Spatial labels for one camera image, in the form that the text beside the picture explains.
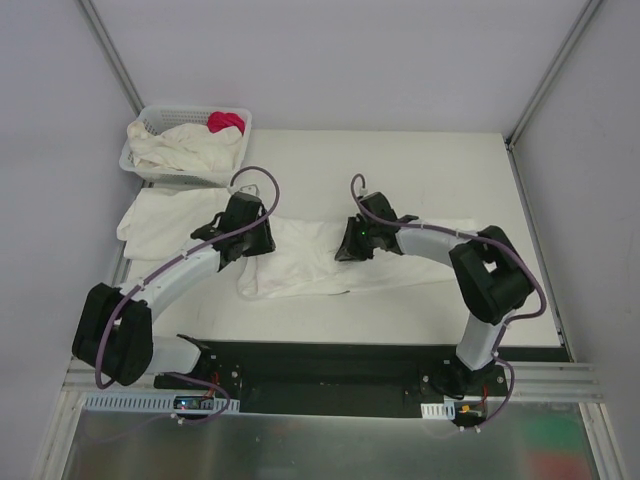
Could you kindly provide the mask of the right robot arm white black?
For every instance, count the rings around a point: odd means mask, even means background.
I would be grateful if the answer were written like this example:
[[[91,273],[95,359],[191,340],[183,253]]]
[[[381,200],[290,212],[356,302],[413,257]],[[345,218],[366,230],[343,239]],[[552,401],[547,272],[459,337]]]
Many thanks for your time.
[[[348,218],[335,260],[362,262],[379,249],[451,268],[469,317],[453,358],[433,374],[431,385],[450,396],[473,394],[495,365],[507,320],[534,292],[519,255],[499,227],[466,233],[422,223],[414,215],[399,217],[380,192],[357,201],[360,212]]]

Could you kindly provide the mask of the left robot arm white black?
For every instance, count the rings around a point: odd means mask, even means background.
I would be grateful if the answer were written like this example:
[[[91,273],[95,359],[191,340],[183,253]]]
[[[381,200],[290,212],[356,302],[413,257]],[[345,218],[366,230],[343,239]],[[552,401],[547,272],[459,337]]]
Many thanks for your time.
[[[236,192],[168,262],[138,280],[116,287],[100,283],[89,291],[72,354],[95,369],[101,388],[129,386],[145,374],[176,373],[191,389],[209,382],[206,347],[184,334],[158,336],[153,325],[194,285],[239,259],[274,252],[267,213],[257,196]]]

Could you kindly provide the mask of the folded white t shirt stack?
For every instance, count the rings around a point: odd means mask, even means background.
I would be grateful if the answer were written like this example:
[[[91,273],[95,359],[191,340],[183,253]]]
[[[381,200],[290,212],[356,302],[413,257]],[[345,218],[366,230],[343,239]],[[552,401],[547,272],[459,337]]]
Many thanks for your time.
[[[173,190],[144,188],[121,219],[116,237],[125,243],[124,257],[136,261],[167,259],[223,211],[226,189]]]

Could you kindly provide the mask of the cream clothes in basket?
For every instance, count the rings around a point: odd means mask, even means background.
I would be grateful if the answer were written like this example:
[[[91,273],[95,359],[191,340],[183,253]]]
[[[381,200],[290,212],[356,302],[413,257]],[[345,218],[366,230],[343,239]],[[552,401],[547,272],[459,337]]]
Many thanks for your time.
[[[211,133],[206,125],[185,123],[159,135],[143,122],[127,127],[133,165],[145,169],[226,173],[236,167],[243,136],[235,127]]]

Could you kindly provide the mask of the red garment in basket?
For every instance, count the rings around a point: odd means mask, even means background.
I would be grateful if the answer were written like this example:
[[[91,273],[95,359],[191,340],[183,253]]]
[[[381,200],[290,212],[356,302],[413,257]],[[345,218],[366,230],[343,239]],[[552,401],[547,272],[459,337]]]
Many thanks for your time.
[[[207,119],[207,128],[211,133],[218,133],[224,129],[235,127],[243,135],[246,128],[245,120],[234,112],[212,112]]]

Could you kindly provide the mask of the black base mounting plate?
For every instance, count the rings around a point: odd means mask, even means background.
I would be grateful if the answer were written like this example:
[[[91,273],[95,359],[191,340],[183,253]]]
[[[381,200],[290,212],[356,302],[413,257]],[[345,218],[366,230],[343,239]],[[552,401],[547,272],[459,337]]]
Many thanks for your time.
[[[455,387],[470,403],[507,394],[503,367],[473,377],[453,371],[452,345],[259,343],[203,340],[205,364],[243,413],[417,418],[424,404]]]

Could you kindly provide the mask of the aluminium rail front right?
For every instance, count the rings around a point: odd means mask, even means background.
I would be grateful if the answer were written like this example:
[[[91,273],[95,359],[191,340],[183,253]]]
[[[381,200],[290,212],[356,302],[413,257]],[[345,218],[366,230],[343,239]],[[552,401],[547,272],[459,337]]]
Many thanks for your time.
[[[518,402],[601,403],[602,386],[593,365],[514,362],[513,399]]]

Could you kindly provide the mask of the aluminium rail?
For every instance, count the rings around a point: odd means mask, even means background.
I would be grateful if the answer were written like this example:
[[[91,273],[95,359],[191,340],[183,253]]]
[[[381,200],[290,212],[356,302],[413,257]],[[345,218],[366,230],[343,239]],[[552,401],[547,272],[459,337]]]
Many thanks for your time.
[[[128,385],[127,387],[139,390],[152,389],[154,380],[154,375],[144,374],[140,379],[138,379],[133,384]],[[82,360],[71,357],[64,378],[63,387],[76,390],[98,390],[97,384],[95,382],[95,369]],[[110,386],[110,389],[122,390],[126,389],[127,387],[115,382]]]
[[[593,365],[514,362],[513,399],[518,402],[601,403],[602,386]]]

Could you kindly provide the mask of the aluminium rail front left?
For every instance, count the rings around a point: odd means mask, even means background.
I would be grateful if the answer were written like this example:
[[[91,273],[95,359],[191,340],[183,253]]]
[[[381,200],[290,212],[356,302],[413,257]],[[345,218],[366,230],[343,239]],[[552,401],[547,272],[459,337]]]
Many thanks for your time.
[[[138,379],[133,384],[128,385],[127,387],[139,390],[152,389],[154,380],[154,375],[144,374],[140,379]],[[95,382],[95,369],[82,360],[71,357],[64,378],[63,387],[76,390],[98,390],[97,384]],[[122,390],[126,389],[127,387],[115,382],[110,386],[110,389]]]

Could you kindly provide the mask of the left aluminium frame post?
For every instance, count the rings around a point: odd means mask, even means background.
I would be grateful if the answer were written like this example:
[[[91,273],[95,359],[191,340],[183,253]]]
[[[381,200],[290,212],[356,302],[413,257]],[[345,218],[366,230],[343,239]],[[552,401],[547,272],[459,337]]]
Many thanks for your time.
[[[127,103],[132,111],[138,115],[145,107],[144,102],[95,3],[91,0],[78,0],[76,4],[89,31],[99,46],[107,65],[119,84]]]

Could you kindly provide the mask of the aluminium frame post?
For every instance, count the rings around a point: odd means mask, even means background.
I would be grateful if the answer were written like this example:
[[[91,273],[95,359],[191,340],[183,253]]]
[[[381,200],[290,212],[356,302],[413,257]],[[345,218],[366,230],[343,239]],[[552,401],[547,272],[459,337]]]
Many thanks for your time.
[[[132,111],[138,115],[145,107],[144,102],[95,3],[91,0],[78,0],[76,4],[89,31],[99,46],[107,65],[119,84],[127,103]]]
[[[541,108],[545,99],[551,93],[555,82],[560,77],[565,65],[571,59],[574,51],[582,41],[597,15],[606,4],[604,0],[585,1],[567,34],[564,36],[559,48],[552,57],[544,74],[536,85],[531,97],[527,101],[523,111],[518,117],[510,133],[505,136],[505,146],[508,152],[512,152],[524,135],[537,111]]]

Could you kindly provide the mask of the right aluminium frame post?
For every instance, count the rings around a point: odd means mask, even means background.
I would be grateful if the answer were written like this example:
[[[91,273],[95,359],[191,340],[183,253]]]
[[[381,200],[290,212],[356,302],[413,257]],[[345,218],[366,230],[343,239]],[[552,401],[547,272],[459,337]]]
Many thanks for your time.
[[[545,99],[551,93],[555,82],[560,77],[565,65],[571,59],[574,51],[582,41],[597,15],[606,4],[604,0],[585,1],[567,34],[564,36],[559,48],[552,57],[544,74],[536,85],[531,97],[527,101],[523,111],[518,117],[510,133],[505,136],[505,146],[508,152],[512,152],[524,135],[537,111],[541,108]]]

